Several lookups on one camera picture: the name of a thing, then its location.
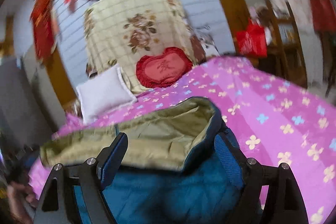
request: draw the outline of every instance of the floral quilt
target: floral quilt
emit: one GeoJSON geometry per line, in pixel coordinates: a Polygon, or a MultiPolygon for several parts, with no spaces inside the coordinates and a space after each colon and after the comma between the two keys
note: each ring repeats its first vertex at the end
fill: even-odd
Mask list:
{"type": "MultiPolygon", "coordinates": [[[[207,97],[219,107],[246,157],[263,165],[288,163],[310,223],[323,223],[336,204],[336,109],[305,89],[253,68],[245,58],[213,58],[174,85],[142,93],[137,103],[106,113],[90,127],[130,120],[192,96],[207,97]]],[[[70,120],[56,137],[80,128],[81,121],[70,120]]],[[[49,172],[40,160],[31,169],[38,196],[49,172]]],[[[262,205],[266,194],[264,187],[262,205]]]]}

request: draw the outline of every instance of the floral pattern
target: floral pattern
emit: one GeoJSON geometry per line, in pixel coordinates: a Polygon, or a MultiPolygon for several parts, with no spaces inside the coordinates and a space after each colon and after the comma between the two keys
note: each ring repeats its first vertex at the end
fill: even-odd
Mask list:
{"type": "Polygon", "coordinates": [[[329,167],[325,168],[324,174],[325,174],[325,177],[324,177],[323,181],[325,183],[327,183],[329,180],[332,180],[335,177],[335,175],[336,175],[336,173],[335,173],[335,165],[332,164],[329,167]]]}
{"type": "Polygon", "coordinates": [[[257,139],[255,135],[252,135],[245,143],[249,146],[250,150],[253,150],[255,146],[260,143],[260,139],[257,139]]]}
{"type": "Polygon", "coordinates": [[[280,91],[280,93],[286,93],[287,92],[287,88],[285,86],[280,86],[279,87],[279,91],[280,91]]]}
{"type": "Polygon", "coordinates": [[[88,39],[91,34],[92,29],[95,26],[95,23],[92,19],[91,13],[93,12],[93,8],[89,8],[84,13],[84,34],[85,38],[88,39]]]}
{"type": "Polygon", "coordinates": [[[131,32],[131,37],[128,46],[132,48],[132,53],[136,53],[139,48],[143,48],[146,51],[150,51],[150,42],[153,41],[152,35],[156,33],[156,28],[154,28],[155,15],[148,16],[143,14],[136,14],[133,18],[128,18],[128,24],[124,25],[124,29],[128,29],[133,26],[133,31],[131,32]]]}
{"type": "Polygon", "coordinates": [[[283,106],[285,109],[290,108],[293,105],[293,102],[285,98],[283,102],[281,102],[281,106],[283,106]]]}
{"type": "Polygon", "coordinates": [[[175,7],[177,6],[177,3],[174,0],[167,0],[168,4],[171,7],[171,12],[174,16],[179,15],[180,17],[183,17],[183,15],[181,15],[176,9],[175,7]]]}
{"type": "MultiPolygon", "coordinates": [[[[109,126],[128,121],[177,105],[191,96],[207,97],[221,110],[223,121],[235,134],[246,157],[254,157],[263,165],[277,166],[286,162],[291,166],[305,200],[310,224],[323,223],[336,202],[336,110],[307,90],[303,90],[303,94],[294,84],[286,87],[286,93],[281,93],[278,88],[283,86],[284,80],[274,77],[271,81],[270,77],[254,69],[244,58],[216,57],[206,66],[194,67],[174,85],[148,90],[137,97],[137,103],[105,113],[89,126],[109,126]],[[228,74],[226,70],[230,67],[232,72],[239,71],[240,75],[228,74]],[[251,75],[254,78],[258,76],[260,82],[251,80],[251,75]],[[266,84],[272,87],[263,89],[266,84]],[[242,95],[236,96],[239,90],[242,95]],[[310,101],[308,106],[302,104],[304,97],[310,101]],[[285,99],[292,101],[288,109],[281,106],[285,99]],[[318,123],[320,119],[324,128],[318,123]]],[[[69,133],[84,128],[84,125],[68,124],[65,128],[69,133]]],[[[58,132],[59,136],[64,134],[63,129],[58,132]]],[[[38,195],[49,171],[36,162],[30,172],[32,186],[38,195]]],[[[265,204],[266,194],[266,190],[261,191],[261,204],[265,204]]]]}
{"type": "Polygon", "coordinates": [[[284,134],[292,134],[294,132],[294,129],[292,129],[292,126],[290,124],[287,124],[286,126],[280,126],[280,129],[283,131],[284,134]]]}
{"type": "Polygon", "coordinates": [[[323,152],[323,148],[320,148],[319,150],[317,150],[316,146],[317,146],[317,143],[314,143],[307,152],[307,155],[309,157],[312,156],[312,159],[315,161],[319,159],[320,154],[323,152]]]}
{"type": "Polygon", "coordinates": [[[310,103],[310,99],[308,99],[307,97],[303,97],[302,98],[302,104],[305,106],[309,106],[310,103]]]}
{"type": "Polygon", "coordinates": [[[310,218],[311,224],[320,224],[322,222],[323,210],[324,210],[324,207],[322,206],[318,209],[317,213],[315,213],[311,216],[311,218],[310,218]]]}
{"type": "Polygon", "coordinates": [[[290,166],[292,164],[292,160],[289,159],[290,156],[291,156],[291,154],[292,154],[291,152],[285,152],[285,153],[280,152],[278,154],[278,159],[280,159],[278,161],[278,165],[280,165],[281,163],[285,162],[285,163],[287,163],[290,166]]]}

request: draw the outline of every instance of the wooden furniture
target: wooden furniture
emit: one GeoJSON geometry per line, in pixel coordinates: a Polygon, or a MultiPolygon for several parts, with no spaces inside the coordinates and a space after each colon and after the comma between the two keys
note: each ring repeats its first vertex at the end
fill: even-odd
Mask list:
{"type": "Polygon", "coordinates": [[[329,92],[333,85],[336,83],[336,44],[332,41],[331,43],[331,55],[332,55],[332,65],[328,76],[328,87],[325,92],[325,96],[329,96],[329,92]]]}
{"type": "Polygon", "coordinates": [[[6,17],[6,34],[0,42],[0,57],[14,56],[13,22],[13,16],[6,17]]]}
{"type": "Polygon", "coordinates": [[[293,11],[286,1],[289,17],[276,17],[272,4],[266,0],[266,5],[270,14],[271,24],[274,30],[274,42],[267,49],[268,55],[274,55],[276,59],[276,75],[290,82],[293,82],[303,88],[307,88],[307,72],[305,59],[303,57],[299,31],[295,22],[293,11]],[[279,25],[292,25],[294,35],[292,42],[283,43],[279,25]]]}

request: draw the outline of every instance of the blue padded fabric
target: blue padded fabric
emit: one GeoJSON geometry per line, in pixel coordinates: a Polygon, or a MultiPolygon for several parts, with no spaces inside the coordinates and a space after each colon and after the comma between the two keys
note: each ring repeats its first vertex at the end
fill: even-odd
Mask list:
{"type": "MultiPolygon", "coordinates": [[[[118,224],[224,223],[241,191],[211,151],[191,174],[120,168],[103,195],[118,224]]],[[[75,186],[83,223],[90,223],[75,186]]]]}
{"type": "Polygon", "coordinates": [[[215,137],[215,151],[231,184],[241,190],[244,187],[242,169],[219,135],[215,137]]]}
{"type": "Polygon", "coordinates": [[[119,164],[116,165],[115,162],[121,162],[124,154],[118,151],[118,149],[121,147],[122,150],[127,150],[127,136],[122,136],[119,143],[116,145],[115,149],[112,151],[111,155],[107,159],[103,169],[102,169],[102,176],[101,176],[101,188],[105,189],[108,185],[111,185],[113,178],[115,176],[115,173],[117,172],[119,168],[119,164]]]}

